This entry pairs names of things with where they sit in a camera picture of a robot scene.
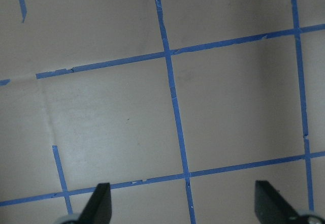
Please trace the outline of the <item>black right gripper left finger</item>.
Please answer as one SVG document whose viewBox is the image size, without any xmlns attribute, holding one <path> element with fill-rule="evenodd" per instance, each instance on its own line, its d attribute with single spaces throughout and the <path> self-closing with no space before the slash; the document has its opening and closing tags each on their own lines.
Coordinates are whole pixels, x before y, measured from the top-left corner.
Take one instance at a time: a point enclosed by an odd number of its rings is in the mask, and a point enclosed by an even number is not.
<svg viewBox="0 0 325 224">
<path fill-rule="evenodd" d="M 112 218 L 110 183 L 99 183 L 92 193 L 77 223 L 109 224 Z"/>
</svg>

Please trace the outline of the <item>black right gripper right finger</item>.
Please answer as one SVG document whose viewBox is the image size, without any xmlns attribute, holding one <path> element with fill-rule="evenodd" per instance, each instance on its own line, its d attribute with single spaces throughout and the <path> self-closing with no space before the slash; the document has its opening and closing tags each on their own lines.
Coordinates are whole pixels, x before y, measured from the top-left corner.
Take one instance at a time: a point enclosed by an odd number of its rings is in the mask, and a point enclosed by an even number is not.
<svg viewBox="0 0 325 224">
<path fill-rule="evenodd" d="M 282 195 L 268 182 L 257 180 L 254 189 L 254 212 L 261 224 L 305 223 Z"/>
</svg>

